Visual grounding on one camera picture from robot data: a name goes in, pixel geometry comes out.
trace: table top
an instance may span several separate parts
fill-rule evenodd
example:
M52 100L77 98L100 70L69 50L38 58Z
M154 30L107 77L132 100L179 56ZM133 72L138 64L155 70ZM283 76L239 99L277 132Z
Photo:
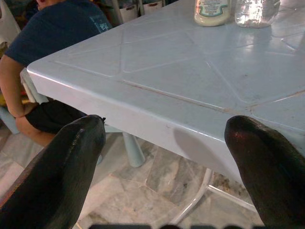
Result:
M305 2L281 2L272 26L249 29L200 27L180 0L28 71L41 94L240 181L224 142L234 115L305 152Z

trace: clear plastic bottle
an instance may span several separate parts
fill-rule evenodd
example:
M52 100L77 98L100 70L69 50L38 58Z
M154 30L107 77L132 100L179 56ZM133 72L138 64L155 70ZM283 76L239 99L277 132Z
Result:
M241 27L269 26L278 13L280 0L237 0L235 22Z
M231 0L196 0L194 20L201 26L217 26L230 18Z

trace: hand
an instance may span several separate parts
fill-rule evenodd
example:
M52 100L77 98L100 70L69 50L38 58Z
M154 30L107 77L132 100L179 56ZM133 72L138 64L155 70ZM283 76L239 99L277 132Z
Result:
M27 103L23 105L23 116L26 116L28 113L30 113L36 106L38 106L38 103Z

